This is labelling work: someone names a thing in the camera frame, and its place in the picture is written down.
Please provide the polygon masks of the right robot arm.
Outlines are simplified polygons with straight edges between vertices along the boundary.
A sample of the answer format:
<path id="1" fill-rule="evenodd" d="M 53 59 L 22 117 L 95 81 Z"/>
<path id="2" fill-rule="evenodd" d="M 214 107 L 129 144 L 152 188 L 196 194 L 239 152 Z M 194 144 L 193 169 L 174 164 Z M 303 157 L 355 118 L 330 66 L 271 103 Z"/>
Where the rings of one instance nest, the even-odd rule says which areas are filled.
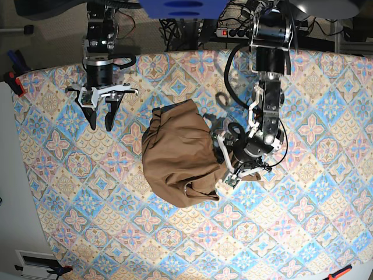
<path id="1" fill-rule="evenodd" d="M 126 94 L 138 94 L 129 83 L 114 82 L 114 67 L 125 69 L 136 63 L 133 54 L 115 54 L 115 41 L 119 26 L 115 20 L 118 8 L 103 1 L 87 3 L 88 27 L 83 39 L 82 66 L 86 73 L 86 83 L 72 83 L 66 92 L 76 92 L 75 102 L 82 109 L 91 129 L 96 129 L 97 107 L 103 100 L 108 104 L 105 128 L 111 131 Z"/>

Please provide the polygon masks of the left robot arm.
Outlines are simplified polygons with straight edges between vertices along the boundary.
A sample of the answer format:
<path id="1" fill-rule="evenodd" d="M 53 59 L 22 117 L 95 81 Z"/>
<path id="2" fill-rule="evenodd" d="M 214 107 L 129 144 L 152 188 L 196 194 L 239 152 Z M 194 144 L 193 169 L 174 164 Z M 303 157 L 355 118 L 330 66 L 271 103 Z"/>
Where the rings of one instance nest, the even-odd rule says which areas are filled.
<path id="1" fill-rule="evenodd" d="M 224 84 L 230 97 L 248 112 L 245 126 L 231 122 L 226 131 L 213 133 L 227 166 L 223 182 L 232 188 L 248 176 L 255 177 L 261 170 L 271 172 L 275 165 L 266 163 L 263 158 L 288 146 L 287 132 L 280 119 L 284 103 L 280 79 L 291 73 L 293 41 L 297 41 L 297 31 L 290 2 L 270 1 L 258 5 L 253 12 L 251 41 L 236 46 L 228 57 Z M 245 46 L 255 53 L 251 70 L 259 76 L 250 104 L 239 99 L 228 78 L 235 54 Z"/>

